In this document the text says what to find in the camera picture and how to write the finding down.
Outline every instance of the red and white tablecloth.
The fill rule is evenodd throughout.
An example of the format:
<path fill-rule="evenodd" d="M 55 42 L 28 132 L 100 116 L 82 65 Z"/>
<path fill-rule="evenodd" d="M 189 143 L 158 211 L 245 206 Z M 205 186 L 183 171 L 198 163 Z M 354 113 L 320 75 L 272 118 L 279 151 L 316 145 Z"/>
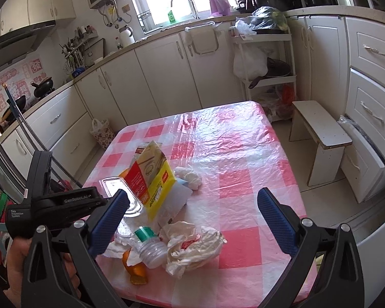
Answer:
<path fill-rule="evenodd" d="M 96 165 L 85 186 L 119 175 L 141 142 L 155 140 L 171 167 L 188 164 L 202 175 L 176 220 L 222 231 L 228 243 L 207 265 L 181 280 L 163 268 L 148 270 L 148 285 L 130 283 L 120 259 L 97 261 L 124 298 L 161 307 L 257 307 L 274 286 L 290 257 L 281 252 L 257 207 L 257 193 L 268 187 L 280 203 L 300 216 L 305 208 L 288 159 L 261 106 L 225 105 L 148 121 L 124 128 Z M 307 296 L 315 267 L 300 291 Z"/>

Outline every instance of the drawer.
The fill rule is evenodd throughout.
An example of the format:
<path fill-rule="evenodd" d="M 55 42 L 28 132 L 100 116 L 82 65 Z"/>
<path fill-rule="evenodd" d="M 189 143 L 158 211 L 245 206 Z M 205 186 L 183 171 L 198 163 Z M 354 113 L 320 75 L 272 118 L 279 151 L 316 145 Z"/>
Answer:
<path fill-rule="evenodd" d="M 20 171 L 23 177 L 27 179 L 33 155 L 31 155 L 16 130 L 11 132 L 3 141 L 2 146 L 14 166 Z"/>
<path fill-rule="evenodd" d="M 385 85 L 385 25 L 346 18 L 351 66 Z"/>
<path fill-rule="evenodd" d="M 97 141 L 89 132 L 91 122 L 89 114 L 86 113 L 51 148 L 53 156 L 73 176 L 91 150 L 97 145 Z"/>
<path fill-rule="evenodd" d="M 71 86 L 34 111 L 27 121 L 50 149 L 85 112 L 77 90 Z"/>
<path fill-rule="evenodd" d="M 351 124 L 341 124 L 352 139 L 345 147 L 341 169 L 360 203 L 372 197 L 382 176 L 384 164 L 365 138 Z"/>
<path fill-rule="evenodd" d="M 385 157 L 385 88 L 351 69 L 346 113 Z"/>

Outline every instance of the white bench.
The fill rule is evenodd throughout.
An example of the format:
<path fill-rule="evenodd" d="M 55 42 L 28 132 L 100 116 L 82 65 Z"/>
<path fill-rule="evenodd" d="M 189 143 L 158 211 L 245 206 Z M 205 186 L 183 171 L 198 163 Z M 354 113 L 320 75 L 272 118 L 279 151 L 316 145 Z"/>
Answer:
<path fill-rule="evenodd" d="M 308 186 L 329 183 L 335 179 L 344 149 L 352 144 L 352 139 L 315 100 L 297 101 L 292 104 L 295 110 L 290 141 L 312 138 L 317 143 Z"/>

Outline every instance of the table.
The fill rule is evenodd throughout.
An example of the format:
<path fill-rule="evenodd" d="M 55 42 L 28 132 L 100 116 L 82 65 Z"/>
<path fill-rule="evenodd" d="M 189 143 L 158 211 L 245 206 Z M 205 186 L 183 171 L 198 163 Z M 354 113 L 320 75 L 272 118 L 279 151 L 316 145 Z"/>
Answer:
<path fill-rule="evenodd" d="M 219 229 L 228 243 L 219 257 L 181 280 L 163 268 L 148 270 L 143 286 L 130 284 L 120 259 L 99 256 L 107 279 L 122 297 L 161 307 L 257 307 L 290 260 L 258 210 L 258 190 L 268 187 L 305 217 L 290 164 L 261 106 L 243 102 L 128 126 L 84 186 L 103 194 L 99 180 L 119 175 L 137 146 L 152 140 L 162 143 L 172 168 L 190 164 L 203 178 L 176 220 Z M 315 276 L 313 265 L 298 299 L 308 295 Z"/>

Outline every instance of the white kettle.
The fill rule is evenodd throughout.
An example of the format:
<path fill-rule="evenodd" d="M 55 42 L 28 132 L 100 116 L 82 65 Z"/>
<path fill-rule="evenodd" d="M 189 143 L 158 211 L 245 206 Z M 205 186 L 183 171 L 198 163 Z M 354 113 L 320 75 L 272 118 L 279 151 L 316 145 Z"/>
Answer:
<path fill-rule="evenodd" d="M 132 35 L 131 26 L 125 25 L 120 30 L 120 39 L 123 47 L 134 44 L 136 41 L 134 40 L 134 36 Z"/>

